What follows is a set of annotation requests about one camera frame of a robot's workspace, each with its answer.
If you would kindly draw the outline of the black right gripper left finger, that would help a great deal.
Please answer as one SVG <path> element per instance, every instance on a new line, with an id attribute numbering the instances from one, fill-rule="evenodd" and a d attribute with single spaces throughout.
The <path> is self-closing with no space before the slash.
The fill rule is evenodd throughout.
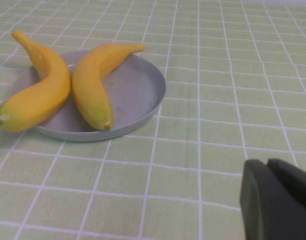
<path id="1" fill-rule="evenodd" d="M 243 166 L 240 208 L 248 240 L 306 240 L 306 208 L 258 159 Z"/>

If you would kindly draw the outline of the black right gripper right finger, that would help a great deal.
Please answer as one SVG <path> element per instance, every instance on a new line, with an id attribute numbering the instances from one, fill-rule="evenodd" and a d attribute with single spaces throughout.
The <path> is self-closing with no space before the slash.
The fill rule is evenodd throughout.
<path id="1" fill-rule="evenodd" d="M 306 172 L 279 158 L 268 159 L 266 165 L 284 189 L 306 208 Z"/>

